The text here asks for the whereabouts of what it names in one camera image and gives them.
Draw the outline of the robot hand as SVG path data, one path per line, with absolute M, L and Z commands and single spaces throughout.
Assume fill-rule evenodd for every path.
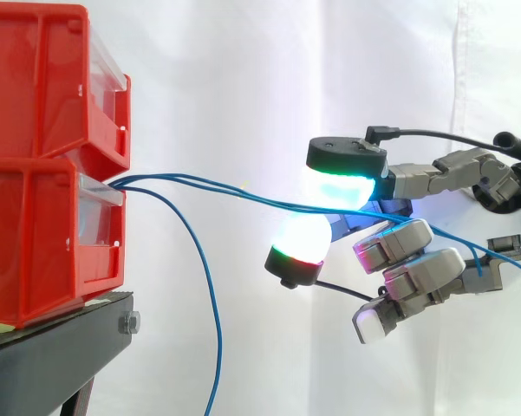
M 521 139 L 463 139 L 429 165 L 389 165 L 381 143 L 404 135 L 380 126 L 361 138 L 312 139 L 316 206 L 289 218 L 264 264 L 288 289 L 319 285 L 329 246 L 366 231 L 355 256 L 384 283 L 353 316 L 363 344 L 453 295 L 501 290 L 505 266 L 521 266 Z

